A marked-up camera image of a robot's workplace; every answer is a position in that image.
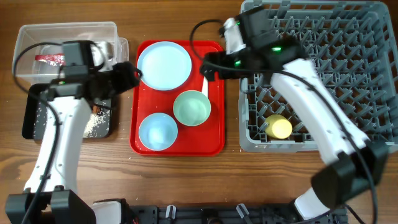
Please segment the green bowl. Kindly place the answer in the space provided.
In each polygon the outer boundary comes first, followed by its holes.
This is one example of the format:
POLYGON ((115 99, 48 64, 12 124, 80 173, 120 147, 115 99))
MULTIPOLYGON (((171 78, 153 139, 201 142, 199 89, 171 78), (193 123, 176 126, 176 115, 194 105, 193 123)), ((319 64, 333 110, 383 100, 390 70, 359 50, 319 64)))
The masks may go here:
POLYGON ((198 126, 210 117, 211 103, 202 92, 188 90, 176 97, 172 109, 180 123, 186 126, 198 126))

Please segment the white rice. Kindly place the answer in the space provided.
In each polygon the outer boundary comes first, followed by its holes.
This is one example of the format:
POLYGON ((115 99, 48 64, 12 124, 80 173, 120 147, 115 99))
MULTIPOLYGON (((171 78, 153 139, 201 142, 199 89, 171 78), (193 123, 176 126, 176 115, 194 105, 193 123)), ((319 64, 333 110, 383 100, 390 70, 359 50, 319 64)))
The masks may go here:
MULTIPOLYGON (((100 108, 98 114, 90 114, 90 119, 86 124, 83 137, 84 138, 105 138, 109 134, 111 111, 100 108)), ((38 103, 32 139, 41 140, 44 135, 47 124, 47 110, 44 105, 38 103)))

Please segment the white plastic spoon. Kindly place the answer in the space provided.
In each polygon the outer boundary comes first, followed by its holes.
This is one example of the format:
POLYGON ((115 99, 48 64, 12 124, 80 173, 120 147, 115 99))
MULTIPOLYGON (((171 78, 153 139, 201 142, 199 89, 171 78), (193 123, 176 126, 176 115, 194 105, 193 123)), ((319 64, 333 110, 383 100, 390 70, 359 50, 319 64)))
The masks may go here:
POLYGON ((203 78, 201 93, 208 98, 208 80, 206 79, 206 77, 203 78))

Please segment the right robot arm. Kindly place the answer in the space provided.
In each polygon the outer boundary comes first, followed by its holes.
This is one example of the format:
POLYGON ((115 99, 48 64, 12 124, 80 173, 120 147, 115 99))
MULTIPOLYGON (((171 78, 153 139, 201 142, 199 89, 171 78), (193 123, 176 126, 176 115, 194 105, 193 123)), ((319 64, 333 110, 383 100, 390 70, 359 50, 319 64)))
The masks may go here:
POLYGON ((365 191, 375 192, 387 163, 388 145, 370 140, 347 117, 300 41, 292 36, 280 38, 263 7, 221 22, 219 33, 226 48, 202 56, 201 74, 208 81, 266 75, 318 146, 325 167, 292 202, 300 222, 323 217, 365 191))

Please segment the red snack wrapper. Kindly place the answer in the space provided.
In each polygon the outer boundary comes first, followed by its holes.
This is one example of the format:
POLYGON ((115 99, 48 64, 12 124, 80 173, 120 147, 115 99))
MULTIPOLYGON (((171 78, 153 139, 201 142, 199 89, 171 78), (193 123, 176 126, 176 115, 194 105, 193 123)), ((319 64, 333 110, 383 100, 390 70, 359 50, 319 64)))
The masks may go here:
POLYGON ((64 54, 36 55, 34 60, 44 62, 52 66, 61 66, 65 64, 64 54))

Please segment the brown sausage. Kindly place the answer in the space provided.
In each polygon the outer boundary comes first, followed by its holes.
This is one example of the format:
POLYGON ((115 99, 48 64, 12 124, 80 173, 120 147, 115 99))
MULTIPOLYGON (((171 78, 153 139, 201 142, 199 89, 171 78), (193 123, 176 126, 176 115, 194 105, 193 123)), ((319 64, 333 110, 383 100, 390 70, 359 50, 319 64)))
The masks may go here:
POLYGON ((99 106, 93 106, 93 110, 92 110, 93 114, 98 114, 100 111, 101 111, 101 109, 99 106))

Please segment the light blue bowl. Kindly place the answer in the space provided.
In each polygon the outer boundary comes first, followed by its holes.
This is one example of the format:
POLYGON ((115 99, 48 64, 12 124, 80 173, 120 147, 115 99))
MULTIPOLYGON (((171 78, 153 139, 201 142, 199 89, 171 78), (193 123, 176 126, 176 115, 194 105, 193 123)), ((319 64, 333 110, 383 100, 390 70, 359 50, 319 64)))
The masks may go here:
POLYGON ((168 149, 177 136, 178 127, 175 120, 165 113, 150 114, 139 126, 139 139, 151 151, 168 149))

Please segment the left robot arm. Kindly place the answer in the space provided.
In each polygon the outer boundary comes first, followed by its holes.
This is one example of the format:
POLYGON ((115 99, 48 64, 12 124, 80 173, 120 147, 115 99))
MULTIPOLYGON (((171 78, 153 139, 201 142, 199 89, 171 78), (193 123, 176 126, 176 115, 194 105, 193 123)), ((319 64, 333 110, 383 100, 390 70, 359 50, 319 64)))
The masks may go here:
POLYGON ((76 173, 86 124, 94 100, 108 100, 139 86, 141 70, 121 62, 104 70, 108 59, 95 65, 90 40, 60 44, 65 63, 45 95, 29 97, 47 110, 39 156, 21 194, 10 194, 6 215, 11 223, 137 223, 123 198, 87 205, 76 192, 76 173))

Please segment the yellow cup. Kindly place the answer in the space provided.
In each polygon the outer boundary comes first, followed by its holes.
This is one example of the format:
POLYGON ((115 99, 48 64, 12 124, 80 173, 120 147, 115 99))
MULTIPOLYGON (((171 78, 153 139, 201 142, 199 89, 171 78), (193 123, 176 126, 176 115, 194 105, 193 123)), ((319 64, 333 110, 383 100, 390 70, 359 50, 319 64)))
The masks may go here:
POLYGON ((277 139, 285 139, 292 134, 293 127, 290 121, 280 114, 273 114, 266 118, 268 136, 277 139))

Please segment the light blue plate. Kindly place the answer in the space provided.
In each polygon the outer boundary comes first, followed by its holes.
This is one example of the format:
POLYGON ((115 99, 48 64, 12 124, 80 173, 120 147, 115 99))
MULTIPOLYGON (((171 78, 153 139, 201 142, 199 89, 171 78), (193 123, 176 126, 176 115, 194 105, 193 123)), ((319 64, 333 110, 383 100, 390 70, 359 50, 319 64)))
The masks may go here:
POLYGON ((141 80, 159 91, 173 90, 184 84, 192 71, 192 60, 185 48, 175 42, 161 41, 146 47, 137 60, 141 80))

